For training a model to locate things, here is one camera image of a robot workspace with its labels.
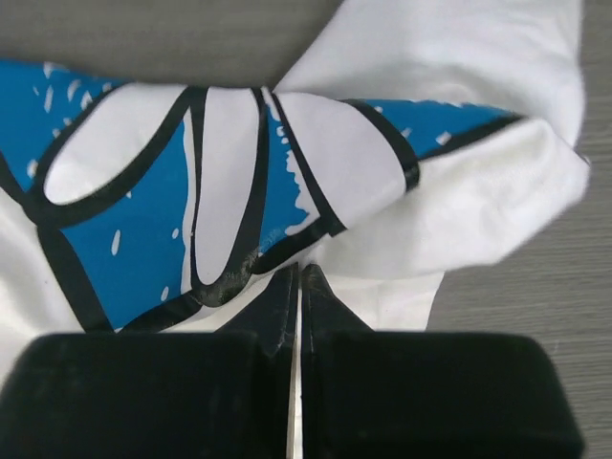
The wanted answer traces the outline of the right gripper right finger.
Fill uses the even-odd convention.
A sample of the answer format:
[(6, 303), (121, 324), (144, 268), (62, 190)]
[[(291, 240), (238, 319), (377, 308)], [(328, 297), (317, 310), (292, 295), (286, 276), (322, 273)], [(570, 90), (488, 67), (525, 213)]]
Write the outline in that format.
[(302, 276), (307, 458), (579, 458), (584, 440), (533, 339), (376, 331)]

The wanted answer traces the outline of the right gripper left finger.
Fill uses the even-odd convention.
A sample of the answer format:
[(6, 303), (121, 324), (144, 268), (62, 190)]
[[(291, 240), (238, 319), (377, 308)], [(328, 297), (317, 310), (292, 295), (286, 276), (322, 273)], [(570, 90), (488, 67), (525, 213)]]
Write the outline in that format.
[(50, 335), (1, 391), (5, 458), (282, 458), (298, 272), (214, 332)]

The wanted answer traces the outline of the white printed t-shirt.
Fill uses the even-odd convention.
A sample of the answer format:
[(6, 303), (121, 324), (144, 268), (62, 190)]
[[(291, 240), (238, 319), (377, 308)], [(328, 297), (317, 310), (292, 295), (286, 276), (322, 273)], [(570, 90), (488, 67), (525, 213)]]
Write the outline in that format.
[(590, 166), (578, 1), (346, 1), (273, 88), (1, 64), (1, 336), (191, 328), (293, 263), (505, 258)]

